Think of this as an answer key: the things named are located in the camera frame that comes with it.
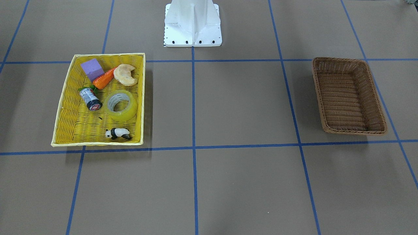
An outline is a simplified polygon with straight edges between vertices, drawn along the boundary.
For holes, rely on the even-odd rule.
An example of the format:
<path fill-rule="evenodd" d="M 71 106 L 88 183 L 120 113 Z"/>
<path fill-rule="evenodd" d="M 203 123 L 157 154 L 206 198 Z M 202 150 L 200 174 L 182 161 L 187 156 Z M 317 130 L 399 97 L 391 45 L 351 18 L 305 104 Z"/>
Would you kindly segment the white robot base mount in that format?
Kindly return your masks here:
<path fill-rule="evenodd" d="M 165 6 L 164 23 L 166 47 L 222 45 L 219 6 L 212 0 L 173 0 Z"/>

